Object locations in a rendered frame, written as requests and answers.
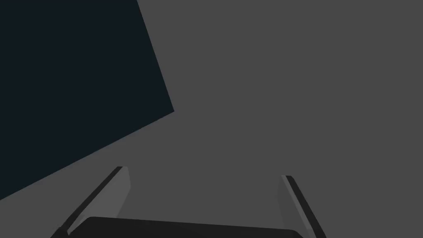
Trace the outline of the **dark blue flat panel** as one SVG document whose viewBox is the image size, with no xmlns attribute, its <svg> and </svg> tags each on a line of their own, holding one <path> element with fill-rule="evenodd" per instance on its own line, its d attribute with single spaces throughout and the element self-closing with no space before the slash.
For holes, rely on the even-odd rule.
<svg viewBox="0 0 423 238">
<path fill-rule="evenodd" d="M 0 0 L 0 200 L 173 112 L 138 0 Z"/>
</svg>

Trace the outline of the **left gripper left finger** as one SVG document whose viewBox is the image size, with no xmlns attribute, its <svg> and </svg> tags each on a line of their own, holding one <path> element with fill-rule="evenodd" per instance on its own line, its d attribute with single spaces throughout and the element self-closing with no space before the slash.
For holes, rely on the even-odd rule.
<svg viewBox="0 0 423 238">
<path fill-rule="evenodd" d="M 117 218 L 130 189 L 128 167 L 116 167 L 50 238 L 70 238 L 72 232 L 90 217 Z"/>
</svg>

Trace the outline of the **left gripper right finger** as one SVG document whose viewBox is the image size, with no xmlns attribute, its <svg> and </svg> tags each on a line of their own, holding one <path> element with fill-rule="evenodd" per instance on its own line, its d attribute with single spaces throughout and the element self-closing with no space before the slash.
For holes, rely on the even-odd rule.
<svg viewBox="0 0 423 238">
<path fill-rule="evenodd" d="M 298 238 L 327 238 L 293 176 L 279 176 L 277 201 L 285 229 Z"/>
</svg>

